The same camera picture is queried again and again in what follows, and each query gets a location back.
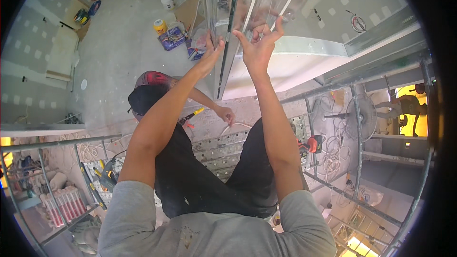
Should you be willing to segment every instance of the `black pants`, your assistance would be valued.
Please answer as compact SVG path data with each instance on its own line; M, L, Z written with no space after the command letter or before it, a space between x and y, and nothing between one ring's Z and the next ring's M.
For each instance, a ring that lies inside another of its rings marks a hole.
M266 218L276 211L278 198L261 119L250 130L240 161L226 183L195 158L191 141L179 124L156 157L155 168L155 192L169 218L194 212Z

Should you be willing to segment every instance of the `white bucket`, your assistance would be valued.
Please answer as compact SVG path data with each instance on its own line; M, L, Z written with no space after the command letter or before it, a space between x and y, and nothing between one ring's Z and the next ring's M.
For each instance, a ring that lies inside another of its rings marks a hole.
M164 8L167 10L171 10L174 8L173 0L160 0L160 2L162 2Z

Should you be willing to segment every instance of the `yellow container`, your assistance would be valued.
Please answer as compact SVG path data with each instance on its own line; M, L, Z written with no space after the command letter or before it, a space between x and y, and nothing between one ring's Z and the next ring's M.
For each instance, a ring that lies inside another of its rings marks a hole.
M163 33L165 33L168 30L167 24L165 23L164 20L161 20L161 19L154 21L154 29L157 32L157 34L159 34L159 35L162 35Z

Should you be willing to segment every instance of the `black cap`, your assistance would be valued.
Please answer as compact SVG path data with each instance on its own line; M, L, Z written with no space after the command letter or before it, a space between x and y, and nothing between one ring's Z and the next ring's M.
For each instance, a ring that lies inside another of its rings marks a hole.
M129 95L129 104L134 112L144 116L165 94L166 90L162 86L142 85Z

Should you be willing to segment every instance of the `gray t-shirt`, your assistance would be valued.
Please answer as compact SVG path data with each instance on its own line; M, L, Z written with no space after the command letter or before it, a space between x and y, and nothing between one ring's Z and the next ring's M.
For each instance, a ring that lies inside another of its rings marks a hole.
M154 190L123 181L98 239L98 256L313 256L334 257L332 233L311 193L290 193L279 205L284 232L240 214L183 214L155 227Z

